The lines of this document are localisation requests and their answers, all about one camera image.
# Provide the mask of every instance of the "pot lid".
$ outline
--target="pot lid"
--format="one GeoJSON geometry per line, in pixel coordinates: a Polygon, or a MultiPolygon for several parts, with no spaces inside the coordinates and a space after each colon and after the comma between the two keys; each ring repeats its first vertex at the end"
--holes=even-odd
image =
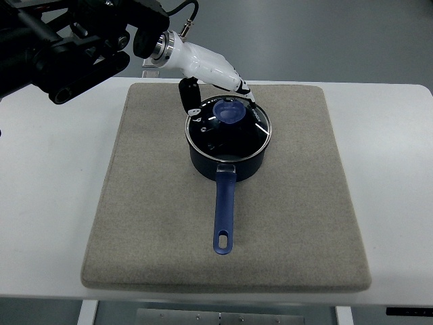
{"type": "Polygon", "coordinates": [[[221,162],[252,158],[264,150],[271,124],[263,109],[242,97],[221,95],[204,100],[187,118],[187,140],[198,152],[221,162]]]}

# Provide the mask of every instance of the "black cable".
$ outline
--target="black cable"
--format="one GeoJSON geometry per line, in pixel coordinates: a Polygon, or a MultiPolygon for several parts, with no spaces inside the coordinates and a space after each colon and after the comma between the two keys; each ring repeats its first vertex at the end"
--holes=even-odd
{"type": "Polygon", "coordinates": [[[173,16],[174,14],[177,14],[179,11],[181,11],[183,8],[185,8],[190,3],[194,4],[194,11],[193,11],[191,17],[189,18],[189,20],[191,20],[191,21],[194,20],[194,18],[197,16],[197,12],[198,12],[198,1],[197,0],[185,0],[180,5],[178,5],[176,8],[174,8],[173,10],[171,10],[170,12],[167,12],[167,15],[173,16]]]}

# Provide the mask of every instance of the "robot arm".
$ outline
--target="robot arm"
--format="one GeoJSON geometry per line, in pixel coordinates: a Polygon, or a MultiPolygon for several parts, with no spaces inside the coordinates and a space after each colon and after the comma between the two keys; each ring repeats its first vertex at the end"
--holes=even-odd
{"type": "Polygon", "coordinates": [[[122,49],[130,24],[138,28],[136,56],[254,103],[247,84],[222,55],[185,42],[197,9],[196,0],[168,13],[157,0],[0,0],[0,80],[7,81],[0,83],[0,98],[32,83],[63,104],[114,76],[129,64],[122,49]],[[180,36],[168,31],[169,16],[190,3],[194,13],[180,36]],[[68,11],[47,24],[41,21],[43,12],[62,8],[68,11]],[[61,38],[57,32],[67,25],[73,34],[61,38]]]}

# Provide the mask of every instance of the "gray pad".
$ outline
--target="gray pad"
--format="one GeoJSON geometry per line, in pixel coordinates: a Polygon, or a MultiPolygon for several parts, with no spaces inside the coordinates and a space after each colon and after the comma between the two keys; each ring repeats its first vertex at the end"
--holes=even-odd
{"type": "MultiPolygon", "coordinates": [[[[202,98],[220,95],[200,86],[202,98]]],[[[83,263],[89,288],[355,292],[371,283],[323,92],[252,86],[273,134],[236,184],[233,250],[212,248],[215,182],[189,158],[176,84],[132,85],[83,263]]]]}

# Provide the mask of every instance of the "blue handle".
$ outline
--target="blue handle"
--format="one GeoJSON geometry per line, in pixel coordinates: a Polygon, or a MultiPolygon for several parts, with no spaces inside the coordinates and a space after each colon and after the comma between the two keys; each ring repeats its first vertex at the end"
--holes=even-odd
{"type": "Polygon", "coordinates": [[[230,253],[233,248],[236,173],[233,171],[217,171],[215,180],[214,251],[220,255],[225,255],[230,253]]]}

